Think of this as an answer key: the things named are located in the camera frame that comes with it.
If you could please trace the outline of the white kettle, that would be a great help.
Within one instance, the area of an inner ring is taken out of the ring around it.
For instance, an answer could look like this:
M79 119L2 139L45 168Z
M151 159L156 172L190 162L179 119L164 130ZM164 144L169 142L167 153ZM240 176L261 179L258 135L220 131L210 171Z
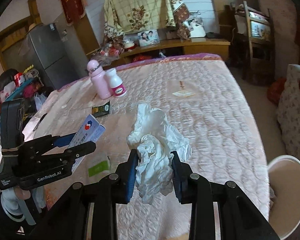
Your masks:
M206 36L203 19L201 17L190 17L184 21L183 24L190 32L190 38L200 38Z

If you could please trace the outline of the grey refrigerator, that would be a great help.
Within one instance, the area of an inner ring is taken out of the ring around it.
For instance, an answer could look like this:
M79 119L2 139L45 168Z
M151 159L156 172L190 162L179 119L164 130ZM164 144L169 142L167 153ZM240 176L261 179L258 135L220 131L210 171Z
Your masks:
M37 24L28 31L18 55L25 66L34 66L47 87L60 89L79 79L54 23Z

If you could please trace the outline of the pink quilted table cover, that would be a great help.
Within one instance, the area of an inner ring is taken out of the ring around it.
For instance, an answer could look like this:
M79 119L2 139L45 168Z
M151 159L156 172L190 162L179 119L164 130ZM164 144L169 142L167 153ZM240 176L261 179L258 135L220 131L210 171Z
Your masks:
M269 216L266 155L250 107L235 78L217 56L185 56L121 66L127 92L108 99L110 113L96 151L68 178L46 185L48 207L74 182L101 176L88 170L108 160L112 170L131 149L141 155L129 204L117 206L119 239L169 239L189 231L190 205L178 202L170 152L209 181L232 180L264 217Z

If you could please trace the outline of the pink water bottle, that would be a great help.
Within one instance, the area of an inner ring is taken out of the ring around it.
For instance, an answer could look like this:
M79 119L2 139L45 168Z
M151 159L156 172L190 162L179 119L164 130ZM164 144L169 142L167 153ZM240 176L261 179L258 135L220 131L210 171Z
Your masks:
M87 64L87 71L97 95L101 99L111 97L113 93L106 81L106 72L103 70L99 62L97 60L90 60Z

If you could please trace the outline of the floral covered sofa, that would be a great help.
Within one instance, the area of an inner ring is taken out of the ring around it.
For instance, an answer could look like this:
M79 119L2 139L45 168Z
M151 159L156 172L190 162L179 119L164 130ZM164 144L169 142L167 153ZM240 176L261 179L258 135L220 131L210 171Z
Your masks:
M300 160L300 65L290 64L277 108L286 152Z

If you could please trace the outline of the dark green biscuit packet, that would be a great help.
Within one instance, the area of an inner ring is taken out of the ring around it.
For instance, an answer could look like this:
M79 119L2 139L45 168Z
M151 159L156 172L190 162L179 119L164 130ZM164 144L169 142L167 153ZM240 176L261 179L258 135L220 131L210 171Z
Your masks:
M96 106L92 108L91 114L95 117L101 117L110 113L110 102L108 101L102 106Z

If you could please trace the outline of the white pill bottle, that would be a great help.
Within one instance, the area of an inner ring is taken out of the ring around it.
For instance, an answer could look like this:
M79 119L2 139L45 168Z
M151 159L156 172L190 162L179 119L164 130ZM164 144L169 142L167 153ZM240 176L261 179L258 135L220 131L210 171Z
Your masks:
M106 76L107 76L108 84L115 96L119 97L126 94L126 88L123 85L123 81L121 77L118 76L115 68L107 70Z

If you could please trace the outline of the green white plastic wrapper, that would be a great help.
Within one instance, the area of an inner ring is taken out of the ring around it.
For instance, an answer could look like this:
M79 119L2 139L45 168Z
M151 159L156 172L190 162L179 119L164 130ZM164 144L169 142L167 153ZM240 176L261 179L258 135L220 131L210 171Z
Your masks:
M88 177L91 178L110 170L110 159L105 153L95 154L88 164Z

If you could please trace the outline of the white trash bin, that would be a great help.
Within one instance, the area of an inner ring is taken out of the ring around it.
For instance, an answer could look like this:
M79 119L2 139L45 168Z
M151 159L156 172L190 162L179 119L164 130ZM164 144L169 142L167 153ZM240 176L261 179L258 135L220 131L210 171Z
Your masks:
M275 195L269 224L280 239L287 239L300 224L300 160L278 156L268 164L268 176Z

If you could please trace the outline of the blue white small box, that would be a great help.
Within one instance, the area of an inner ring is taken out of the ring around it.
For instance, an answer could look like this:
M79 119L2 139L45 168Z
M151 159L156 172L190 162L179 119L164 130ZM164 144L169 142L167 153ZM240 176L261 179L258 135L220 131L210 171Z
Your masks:
M71 140L68 148L72 148L89 141L97 143L98 139L102 137L105 131L106 128L101 123L99 123L92 114L89 114L84 120L80 129Z

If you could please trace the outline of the wooden low cabinet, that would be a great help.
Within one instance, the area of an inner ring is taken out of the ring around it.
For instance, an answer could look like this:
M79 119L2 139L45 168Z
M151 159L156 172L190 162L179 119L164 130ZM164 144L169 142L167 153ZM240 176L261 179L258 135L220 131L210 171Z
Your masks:
M219 55L224 61L229 58L230 42L217 38L192 38L190 40L162 40L158 44L145 47L136 47L133 50L123 52L110 62L106 68L117 67L123 64L132 63L137 56L151 56L155 59L162 52L166 57L178 55L191 55L208 53Z

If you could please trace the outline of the white tissue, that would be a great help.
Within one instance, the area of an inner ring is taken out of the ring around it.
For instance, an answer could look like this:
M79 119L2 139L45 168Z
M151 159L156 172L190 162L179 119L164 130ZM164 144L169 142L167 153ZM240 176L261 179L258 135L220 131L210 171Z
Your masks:
M139 104L136 121L127 137L131 150L137 150L136 187L145 204L152 204L154 197L172 192L173 151L181 161L192 155L190 141L168 122L167 115L147 103Z

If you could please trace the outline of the floral yellow blanket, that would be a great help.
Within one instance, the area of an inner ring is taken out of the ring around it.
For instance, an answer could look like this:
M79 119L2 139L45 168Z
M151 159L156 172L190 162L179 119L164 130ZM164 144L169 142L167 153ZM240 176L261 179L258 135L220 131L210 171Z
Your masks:
M106 0L104 37L115 39L143 30L172 27L177 36L190 38L186 21L190 12L183 0Z

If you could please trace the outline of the wooden chair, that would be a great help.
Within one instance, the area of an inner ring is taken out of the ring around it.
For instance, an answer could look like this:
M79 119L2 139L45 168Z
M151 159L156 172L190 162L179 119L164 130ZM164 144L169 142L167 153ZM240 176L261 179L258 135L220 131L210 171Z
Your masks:
M229 64L241 70L249 83L267 86L275 77L275 39L273 20L248 5L231 9L234 27L229 49Z

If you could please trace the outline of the clutter pile of bags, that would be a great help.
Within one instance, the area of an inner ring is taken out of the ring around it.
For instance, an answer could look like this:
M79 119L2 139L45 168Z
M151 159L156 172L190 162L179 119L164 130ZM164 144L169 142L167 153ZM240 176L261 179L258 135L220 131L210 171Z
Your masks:
M34 66L22 73L8 69L0 75L0 115L3 102L24 99L27 120L37 113L51 92L53 88L43 84L39 71Z

